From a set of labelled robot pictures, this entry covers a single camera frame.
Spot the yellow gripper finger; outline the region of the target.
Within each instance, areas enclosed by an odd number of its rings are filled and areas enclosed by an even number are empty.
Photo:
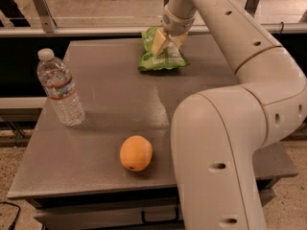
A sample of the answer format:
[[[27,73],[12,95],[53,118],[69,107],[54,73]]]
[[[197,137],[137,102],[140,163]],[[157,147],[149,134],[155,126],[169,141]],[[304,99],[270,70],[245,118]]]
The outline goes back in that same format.
[[[152,45],[152,53],[155,57],[158,57],[162,51],[169,45],[171,42],[171,38],[169,34],[165,31],[164,28],[159,28],[156,30],[153,45]]]
[[[188,36],[188,33],[184,33],[184,34],[181,34],[181,35],[173,36],[172,37],[172,41],[176,44],[176,46],[178,48],[180,48],[187,36]]]

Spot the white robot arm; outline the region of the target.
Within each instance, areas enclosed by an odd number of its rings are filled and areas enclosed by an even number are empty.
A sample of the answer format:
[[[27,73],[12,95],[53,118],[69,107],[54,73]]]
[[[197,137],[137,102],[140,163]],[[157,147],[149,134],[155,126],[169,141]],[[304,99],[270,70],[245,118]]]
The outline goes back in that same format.
[[[306,117],[306,77],[288,51],[234,0],[169,0],[159,51],[200,16],[238,82],[180,103],[171,151],[185,230],[267,230],[253,154]]]

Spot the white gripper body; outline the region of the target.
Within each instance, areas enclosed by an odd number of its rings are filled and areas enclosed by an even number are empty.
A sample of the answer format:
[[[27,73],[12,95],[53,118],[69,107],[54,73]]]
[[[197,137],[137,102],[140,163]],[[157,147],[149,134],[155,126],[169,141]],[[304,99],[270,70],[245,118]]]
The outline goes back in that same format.
[[[195,21],[195,16],[190,18],[179,18],[172,14],[168,6],[164,7],[162,15],[162,26],[170,36],[178,36],[187,33]]]

